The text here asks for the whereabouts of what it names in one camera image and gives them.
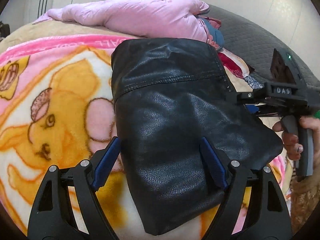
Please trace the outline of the right hand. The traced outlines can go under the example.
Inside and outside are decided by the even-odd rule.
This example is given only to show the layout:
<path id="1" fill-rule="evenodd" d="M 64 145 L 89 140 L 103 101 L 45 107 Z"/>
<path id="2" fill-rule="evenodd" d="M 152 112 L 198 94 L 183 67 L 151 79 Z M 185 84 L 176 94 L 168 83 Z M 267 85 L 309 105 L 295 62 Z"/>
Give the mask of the right hand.
<path id="1" fill-rule="evenodd" d="M 313 116 L 303 116 L 300 118 L 299 123 L 303 128 L 309 128 L 313 132 L 313 165 L 316 167 L 319 165 L 319 119 Z M 299 160 L 304 150 L 303 145 L 299 143 L 299 138 L 294 134 L 285 132 L 281 122 L 276 122 L 272 129 L 275 132 L 282 132 L 284 148 L 289 159 L 292 161 Z"/>

